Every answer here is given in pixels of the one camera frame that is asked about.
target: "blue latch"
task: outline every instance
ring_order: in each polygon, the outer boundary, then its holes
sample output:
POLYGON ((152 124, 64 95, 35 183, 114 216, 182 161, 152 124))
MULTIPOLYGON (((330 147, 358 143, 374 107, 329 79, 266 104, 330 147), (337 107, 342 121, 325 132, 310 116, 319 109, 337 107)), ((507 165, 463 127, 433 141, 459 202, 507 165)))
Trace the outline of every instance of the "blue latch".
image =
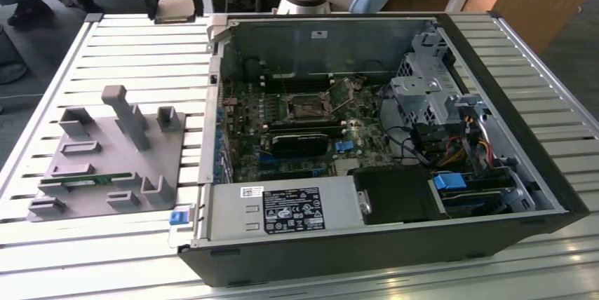
POLYGON ((462 174, 458 172, 443 172, 433 179, 438 190, 445 189, 465 189, 466 182, 462 174))
POLYGON ((354 141, 343 141, 343 142, 335 142, 335 151, 345 152, 351 151, 354 149, 354 141))
POLYGON ((168 219, 171 225, 185 225, 190 223, 190 211, 176 211, 171 212, 171 218, 168 219))

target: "aluminum extrusion table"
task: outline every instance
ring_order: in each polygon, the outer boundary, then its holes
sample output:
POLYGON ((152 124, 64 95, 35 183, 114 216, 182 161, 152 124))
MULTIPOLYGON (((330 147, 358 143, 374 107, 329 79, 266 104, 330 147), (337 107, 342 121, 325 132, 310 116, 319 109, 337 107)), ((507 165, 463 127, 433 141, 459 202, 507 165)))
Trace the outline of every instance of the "aluminum extrusion table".
MULTIPOLYGON (((599 126, 502 19, 453 14, 498 83, 591 215, 526 239, 494 257, 407 266, 250 287, 206 286, 176 256, 193 235, 170 231, 170 212, 32 224, 27 206, 51 161, 66 107, 94 116, 106 85, 122 84, 143 113, 172 105, 187 114, 178 204, 197 201, 209 81, 207 18, 152 25, 144 15, 86 22, 0 173, 3 299, 577 299, 599 296, 599 126)), ((475 86, 459 68, 466 85, 475 86)))

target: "warning label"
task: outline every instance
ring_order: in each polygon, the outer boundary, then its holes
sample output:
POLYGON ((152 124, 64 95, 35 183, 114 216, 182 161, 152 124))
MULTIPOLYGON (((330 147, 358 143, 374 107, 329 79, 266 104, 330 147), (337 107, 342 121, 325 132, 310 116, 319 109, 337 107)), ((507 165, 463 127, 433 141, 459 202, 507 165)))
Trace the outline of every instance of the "warning label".
POLYGON ((265 191, 262 201, 269 235, 325 229, 319 188, 265 191))

